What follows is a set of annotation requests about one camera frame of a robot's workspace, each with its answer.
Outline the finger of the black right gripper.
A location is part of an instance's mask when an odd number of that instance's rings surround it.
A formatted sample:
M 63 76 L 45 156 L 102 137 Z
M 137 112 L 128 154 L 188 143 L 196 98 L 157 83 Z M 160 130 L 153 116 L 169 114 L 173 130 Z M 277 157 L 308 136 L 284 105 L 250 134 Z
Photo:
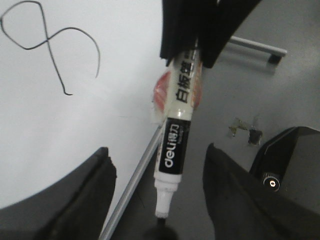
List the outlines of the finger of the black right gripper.
M 180 53 L 200 50 L 205 67 L 212 67 L 218 57 L 218 2 L 216 0 L 163 0 L 160 58 L 168 66 Z
M 203 0 L 198 33 L 200 57 L 212 68 L 231 36 L 260 3 L 259 0 Z

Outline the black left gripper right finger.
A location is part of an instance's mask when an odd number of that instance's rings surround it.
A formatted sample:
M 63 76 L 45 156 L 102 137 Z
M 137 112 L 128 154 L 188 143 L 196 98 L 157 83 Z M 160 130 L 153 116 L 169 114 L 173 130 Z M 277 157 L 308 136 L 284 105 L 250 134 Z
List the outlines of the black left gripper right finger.
M 203 191 L 217 240 L 318 240 L 320 216 L 264 187 L 209 144 Z

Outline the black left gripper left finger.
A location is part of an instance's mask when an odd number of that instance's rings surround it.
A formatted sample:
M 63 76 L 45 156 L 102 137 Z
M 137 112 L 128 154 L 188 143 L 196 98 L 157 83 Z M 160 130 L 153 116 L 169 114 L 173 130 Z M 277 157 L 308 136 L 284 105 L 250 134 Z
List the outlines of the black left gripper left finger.
M 44 190 L 0 210 L 2 240 L 97 240 L 117 170 L 106 147 Z

